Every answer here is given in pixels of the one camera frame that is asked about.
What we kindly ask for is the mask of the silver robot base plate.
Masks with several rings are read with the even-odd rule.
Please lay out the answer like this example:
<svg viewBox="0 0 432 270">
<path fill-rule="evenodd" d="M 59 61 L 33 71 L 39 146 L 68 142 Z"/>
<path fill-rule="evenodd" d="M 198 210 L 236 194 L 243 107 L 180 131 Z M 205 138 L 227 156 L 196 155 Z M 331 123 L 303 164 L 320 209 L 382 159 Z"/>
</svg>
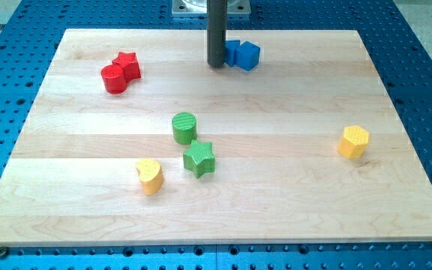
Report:
<svg viewBox="0 0 432 270">
<path fill-rule="evenodd" d="M 251 14 L 250 0 L 228 0 L 227 14 L 230 17 L 248 17 Z M 207 12 L 207 0 L 172 0 L 173 17 L 202 17 Z"/>
</svg>

